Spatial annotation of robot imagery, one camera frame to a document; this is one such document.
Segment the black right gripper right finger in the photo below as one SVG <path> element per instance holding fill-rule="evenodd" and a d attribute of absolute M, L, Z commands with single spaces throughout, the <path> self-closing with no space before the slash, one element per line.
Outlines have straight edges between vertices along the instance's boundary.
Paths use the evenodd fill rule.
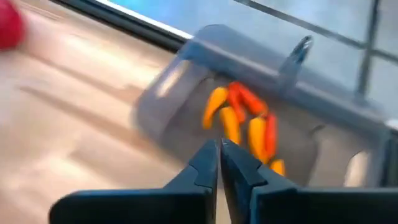
<path fill-rule="evenodd" d="M 224 139 L 224 191 L 232 224 L 398 224 L 398 188 L 311 188 Z"/>

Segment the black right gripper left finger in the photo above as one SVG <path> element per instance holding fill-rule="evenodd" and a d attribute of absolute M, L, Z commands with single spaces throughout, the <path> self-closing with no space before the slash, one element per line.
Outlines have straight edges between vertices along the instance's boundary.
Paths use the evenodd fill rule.
<path fill-rule="evenodd" d="M 50 224 L 215 224 L 218 146 L 204 143 L 158 189 L 81 190 L 55 202 Z"/>

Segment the red tomato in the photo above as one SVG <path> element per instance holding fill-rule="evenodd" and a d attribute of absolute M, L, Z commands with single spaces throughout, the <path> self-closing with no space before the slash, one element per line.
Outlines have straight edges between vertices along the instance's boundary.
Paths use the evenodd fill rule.
<path fill-rule="evenodd" d="M 0 51 L 16 47 L 23 40 L 25 25 L 11 0 L 0 0 Z"/>

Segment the translucent grey plastic basket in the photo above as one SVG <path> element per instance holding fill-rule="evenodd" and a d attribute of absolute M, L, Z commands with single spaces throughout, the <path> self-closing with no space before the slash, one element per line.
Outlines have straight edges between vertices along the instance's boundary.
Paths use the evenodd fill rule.
<path fill-rule="evenodd" d="M 228 26 L 205 26 L 140 96 L 137 122 L 164 151 L 186 161 L 223 135 L 219 120 L 208 131 L 201 126 L 210 93 L 239 81 L 277 116 L 278 157 L 290 180 L 349 185 L 354 177 L 348 164 L 362 152 L 359 185 L 385 185 L 386 116 L 363 96 L 306 68 L 312 48 L 306 35 L 284 56 Z"/>

